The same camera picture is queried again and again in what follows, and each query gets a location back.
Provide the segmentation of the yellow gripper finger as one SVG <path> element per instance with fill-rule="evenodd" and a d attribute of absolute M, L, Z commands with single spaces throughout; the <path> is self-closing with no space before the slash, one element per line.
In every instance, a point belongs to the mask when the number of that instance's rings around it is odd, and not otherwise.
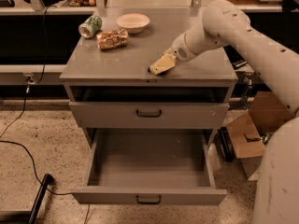
<path fill-rule="evenodd" d="M 176 65 L 176 56 L 171 53 L 164 54 L 154 64 L 150 66 L 154 72 L 158 70 L 170 70 Z"/>

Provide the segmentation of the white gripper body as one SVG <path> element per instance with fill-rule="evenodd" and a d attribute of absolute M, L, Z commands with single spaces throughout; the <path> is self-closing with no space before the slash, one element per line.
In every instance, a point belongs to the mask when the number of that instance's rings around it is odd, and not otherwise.
<path fill-rule="evenodd" d="M 185 35 L 178 36 L 172 45 L 164 52 L 164 54 L 167 53 L 172 54 L 182 63 L 186 63 L 197 57 L 197 54 L 193 53 L 188 47 Z"/>

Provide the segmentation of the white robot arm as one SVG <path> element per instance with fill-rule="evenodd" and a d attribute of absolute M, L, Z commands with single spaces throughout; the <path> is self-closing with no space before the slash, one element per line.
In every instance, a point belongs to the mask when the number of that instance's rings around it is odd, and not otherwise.
<path fill-rule="evenodd" d="M 299 224 L 299 55 L 251 27 L 248 16 L 231 2 L 216 0 L 149 70 L 158 75 L 225 45 L 249 63 L 293 115 L 266 146 L 252 224 Z"/>

